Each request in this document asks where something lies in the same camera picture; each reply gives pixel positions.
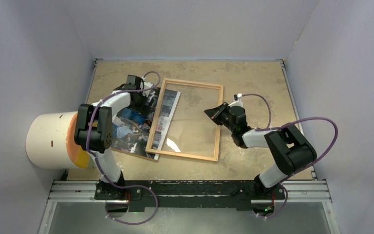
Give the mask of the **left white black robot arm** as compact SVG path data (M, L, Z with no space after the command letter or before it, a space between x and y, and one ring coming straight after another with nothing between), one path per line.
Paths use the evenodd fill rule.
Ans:
M154 90L159 82L151 83L146 77L128 75L105 98L93 104L81 104L77 111L74 133L75 144L93 160L100 172L100 181L108 183L107 194L121 199L126 192L122 171L112 153L113 119L121 110L145 103L145 93Z

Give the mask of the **wooden picture frame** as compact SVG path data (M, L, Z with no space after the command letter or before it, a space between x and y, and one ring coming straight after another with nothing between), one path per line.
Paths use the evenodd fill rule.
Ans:
M204 111L222 104L223 94L220 84L164 79L146 152L218 161L221 128Z

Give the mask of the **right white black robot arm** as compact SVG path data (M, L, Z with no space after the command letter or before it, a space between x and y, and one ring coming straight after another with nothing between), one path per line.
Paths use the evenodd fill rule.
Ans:
M313 146L294 124L276 130L254 129L248 125L242 106L226 102L206 109L204 113L215 124L224 126L231 132L236 146L270 150L274 164L254 178L254 192L259 198L268 197L272 194L273 187L317 158Z

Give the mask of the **printed photo sheet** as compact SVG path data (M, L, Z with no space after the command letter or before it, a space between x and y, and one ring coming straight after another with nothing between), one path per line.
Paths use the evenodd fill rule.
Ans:
M112 149L131 156L158 161L158 154L146 152L146 146L155 115L160 88L134 93L137 104L118 112L113 119ZM152 149L160 150L170 127L181 92L166 89L160 106Z

